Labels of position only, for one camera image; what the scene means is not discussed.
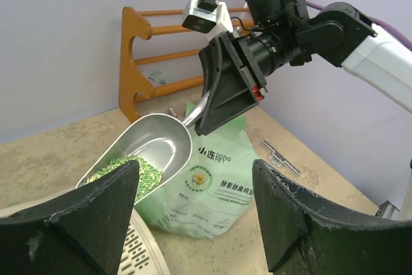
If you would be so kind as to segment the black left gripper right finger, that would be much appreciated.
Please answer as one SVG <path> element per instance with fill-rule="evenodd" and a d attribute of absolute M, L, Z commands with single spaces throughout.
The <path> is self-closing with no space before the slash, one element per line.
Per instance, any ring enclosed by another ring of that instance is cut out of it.
<path fill-rule="evenodd" d="M 337 204 L 255 160 L 252 181 L 271 274 L 411 274 L 411 222 Z"/>

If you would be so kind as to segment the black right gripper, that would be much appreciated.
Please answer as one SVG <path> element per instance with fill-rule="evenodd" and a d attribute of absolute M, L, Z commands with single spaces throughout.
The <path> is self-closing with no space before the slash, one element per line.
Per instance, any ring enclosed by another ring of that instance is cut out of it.
<path fill-rule="evenodd" d="M 208 135 L 265 98 L 267 44 L 260 37 L 223 32 L 199 52 L 205 109 L 197 135 Z"/>

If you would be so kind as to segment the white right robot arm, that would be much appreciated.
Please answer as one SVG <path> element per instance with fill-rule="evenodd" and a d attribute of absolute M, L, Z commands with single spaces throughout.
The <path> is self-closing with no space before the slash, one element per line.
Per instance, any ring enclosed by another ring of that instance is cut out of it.
<path fill-rule="evenodd" d="M 208 135 L 256 106 L 266 78 L 319 55 L 406 110 L 411 109 L 411 46 L 345 2 L 308 15 L 305 0 L 245 0 L 253 20 L 246 34 L 222 11 L 199 54 L 203 70 L 198 135 Z"/>

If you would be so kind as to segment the green cat litter bag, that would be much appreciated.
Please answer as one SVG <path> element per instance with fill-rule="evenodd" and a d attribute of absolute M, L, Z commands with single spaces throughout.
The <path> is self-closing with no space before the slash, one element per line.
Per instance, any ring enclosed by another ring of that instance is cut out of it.
<path fill-rule="evenodd" d="M 257 155 L 238 116 L 209 135 L 189 129 L 192 156 L 184 169 L 136 205 L 146 224 L 194 238 L 225 232 L 254 199 L 252 164 Z"/>

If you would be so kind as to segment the black white bag sealing strip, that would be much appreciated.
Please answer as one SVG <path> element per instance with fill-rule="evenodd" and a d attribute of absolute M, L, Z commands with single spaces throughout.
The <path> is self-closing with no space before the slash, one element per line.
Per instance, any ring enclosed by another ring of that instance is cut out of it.
<path fill-rule="evenodd" d="M 268 141 L 263 140 L 261 145 L 270 153 L 269 159 L 277 167 L 287 167 L 295 175 L 299 176 L 301 174 L 289 160 L 287 160 L 278 150 L 276 150 Z"/>

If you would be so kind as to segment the silver metal scoop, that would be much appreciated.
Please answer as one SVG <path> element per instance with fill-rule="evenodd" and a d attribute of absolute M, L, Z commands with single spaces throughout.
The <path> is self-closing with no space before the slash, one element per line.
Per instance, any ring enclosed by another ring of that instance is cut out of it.
<path fill-rule="evenodd" d="M 208 91 L 190 113 L 179 120 L 164 113 L 152 113 L 132 123 L 77 182 L 76 188 L 90 183 L 96 174 L 107 174 L 107 167 L 119 166 L 119 161 L 139 159 L 138 190 L 135 200 L 140 203 L 173 179 L 188 163 L 192 155 L 189 128 L 201 118 L 207 105 Z"/>

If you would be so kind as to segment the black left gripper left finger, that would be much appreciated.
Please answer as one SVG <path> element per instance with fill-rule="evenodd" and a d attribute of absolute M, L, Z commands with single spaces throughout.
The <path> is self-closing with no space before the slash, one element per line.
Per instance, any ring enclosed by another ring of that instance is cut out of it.
<path fill-rule="evenodd" d="M 22 253 L 23 239 L 30 236 L 27 245 L 34 245 L 34 234 L 41 229 L 54 235 L 95 269 L 94 274 L 113 274 L 118 271 L 126 233 L 135 199 L 133 166 L 128 162 L 99 180 L 75 190 L 90 190 L 90 194 L 71 207 L 55 213 L 40 212 L 51 202 L 18 211 L 1 219 L 1 237 L 16 242 L 12 249 Z"/>

